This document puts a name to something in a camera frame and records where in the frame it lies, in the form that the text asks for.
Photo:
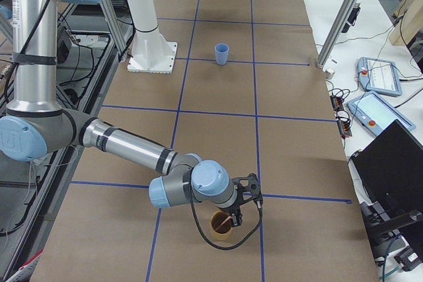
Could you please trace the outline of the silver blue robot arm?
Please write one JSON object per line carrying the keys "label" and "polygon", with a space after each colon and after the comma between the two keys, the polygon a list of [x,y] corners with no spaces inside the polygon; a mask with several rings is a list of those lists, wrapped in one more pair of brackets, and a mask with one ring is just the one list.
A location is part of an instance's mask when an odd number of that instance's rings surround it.
{"label": "silver blue robot arm", "polygon": [[111,153],[156,170],[149,197],[159,208],[208,200],[242,222],[244,189],[219,163],[179,154],[145,137],[110,125],[56,99],[57,19],[60,1],[99,4],[102,0],[12,0],[13,98],[1,119],[1,151],[19,161],[41,158],[68,145]]}

